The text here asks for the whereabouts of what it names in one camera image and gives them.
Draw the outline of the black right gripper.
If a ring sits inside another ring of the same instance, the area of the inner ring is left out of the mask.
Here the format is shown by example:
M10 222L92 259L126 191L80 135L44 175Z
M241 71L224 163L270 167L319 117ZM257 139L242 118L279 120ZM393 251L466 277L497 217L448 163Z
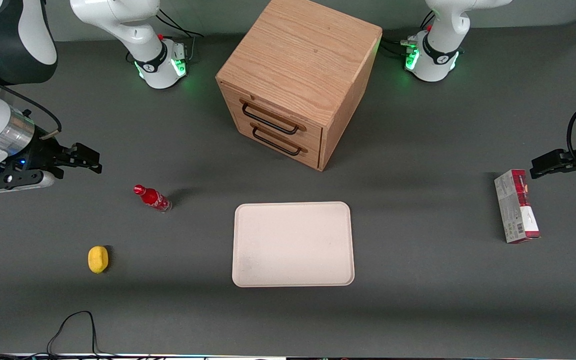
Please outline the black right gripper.
M41 170L57 179L64 177L64 167L82 167L96 174L102 173L98 152L82 143L71 146L71 156L69 151L55 137L44 140L33 137L28 146L15 156L15 166L21 171Z

